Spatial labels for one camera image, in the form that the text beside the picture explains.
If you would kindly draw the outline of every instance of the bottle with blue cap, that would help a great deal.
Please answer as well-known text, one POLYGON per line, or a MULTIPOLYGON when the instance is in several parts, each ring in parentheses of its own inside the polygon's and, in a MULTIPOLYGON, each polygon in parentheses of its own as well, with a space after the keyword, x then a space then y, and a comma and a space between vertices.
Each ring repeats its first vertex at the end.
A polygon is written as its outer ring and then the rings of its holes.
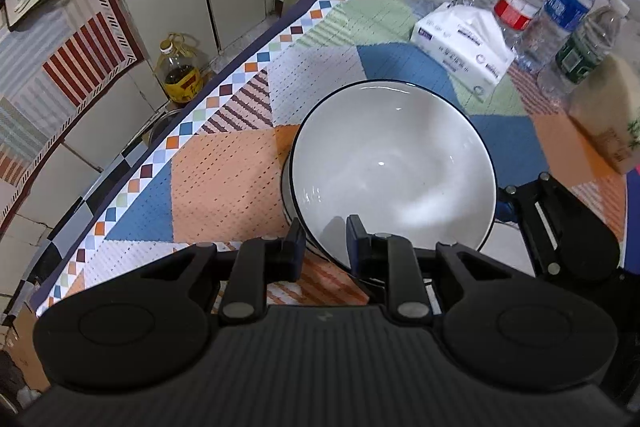
POLYGON ((519 68, 529 73, 544 68, 594 3, 595 0, 546 0, 538 20, 529 25, 515 45, 519 68))

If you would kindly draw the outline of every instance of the blue bottle label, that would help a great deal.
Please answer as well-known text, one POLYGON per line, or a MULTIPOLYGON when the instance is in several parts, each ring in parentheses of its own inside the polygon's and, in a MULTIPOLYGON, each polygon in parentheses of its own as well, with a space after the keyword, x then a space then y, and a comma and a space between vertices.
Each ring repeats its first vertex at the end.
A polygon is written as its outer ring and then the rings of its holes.
POLYGON ((558 26, 572 32, 589 9, 578 0, 546 0, 545 12, 558 26))

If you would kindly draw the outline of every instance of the bottle label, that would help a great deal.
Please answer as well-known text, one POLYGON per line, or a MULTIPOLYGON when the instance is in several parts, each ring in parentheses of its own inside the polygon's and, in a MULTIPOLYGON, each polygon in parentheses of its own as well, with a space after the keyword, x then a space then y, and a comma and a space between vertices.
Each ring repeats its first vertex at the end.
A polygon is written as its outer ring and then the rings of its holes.
POLYGON ((524 30, 538 13, 539 8, 524 0, 499 0, 494 7, 500 20, 514 30, 524 30))
POLYGON ((558 26, 572 32, 589 9, 578 0, 546 0, 545 12, 558 26))
POLYGON ((590 52, 575 35, 571 35, 556 54, 556 65, 567 80, 576 85, 601 62, 602 58, 590 52))
POLYGON ((177 103, 186 103, 202 89, 202 77, 198 68, 193 68, 175 84, 163 84, 170 99, 177 103))

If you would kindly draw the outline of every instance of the checkered border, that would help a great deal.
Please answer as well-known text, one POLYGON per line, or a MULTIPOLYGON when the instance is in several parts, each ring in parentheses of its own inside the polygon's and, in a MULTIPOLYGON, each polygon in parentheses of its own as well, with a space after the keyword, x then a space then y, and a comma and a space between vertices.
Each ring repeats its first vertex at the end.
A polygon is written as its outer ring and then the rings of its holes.
POLYGON ((87 233, 62 270, 58 280, 56 280, 49 297, 37 309, 36 315, 38 317, 47 308, 65 297, 70 286, 84 268, 84 264, 91 261, 104 238, 136 200, 140 192, 145 189, 175 153, 196 134, 200 127, 260 70, 267 67, 272 60, 291 44, 308 33, 334 7, 346 1, 348 0, 317 0, 302 17, 271 39, 260 51, 252 55, 185 116, 169 136, 148 156, 146 163, 132 175, 129 182, 120 190, 108 208, 98 218, 93 228, 87 233))

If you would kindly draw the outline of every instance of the round joint cover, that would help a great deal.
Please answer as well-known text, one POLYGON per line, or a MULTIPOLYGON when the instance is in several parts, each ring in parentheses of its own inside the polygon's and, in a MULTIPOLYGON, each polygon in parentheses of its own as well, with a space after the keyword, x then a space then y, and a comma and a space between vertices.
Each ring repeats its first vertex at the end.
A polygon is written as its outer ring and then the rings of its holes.
POLYGON ((473 286, 445 315, 444 341, 487 381, 548 392, 601 376, 618 336, 593 303, 517 278, 473 286))
POLYGON ((208 337, 203 310, 156 280, 136 282, 135 292, 106 283, 63 299, 34 330, 51 380, 86 392, 158 383, 201 356, 208 337))

